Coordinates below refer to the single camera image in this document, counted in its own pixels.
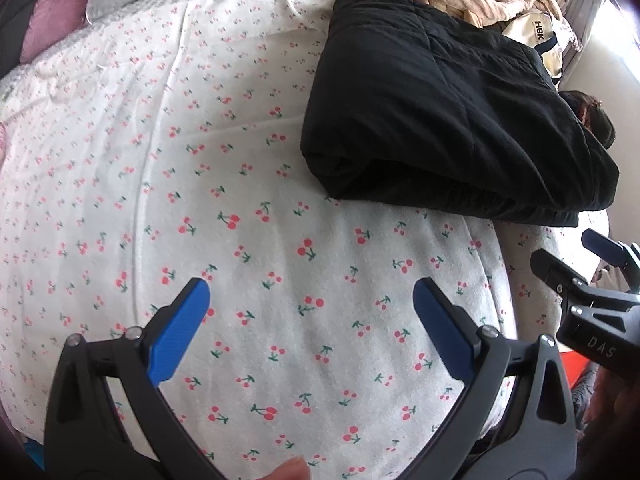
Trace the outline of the left hand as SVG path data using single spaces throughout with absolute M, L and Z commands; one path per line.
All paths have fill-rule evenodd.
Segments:
M 259 480 L 310 480 L 311 471 L 303 456 L 296 456 L 277 466 Z

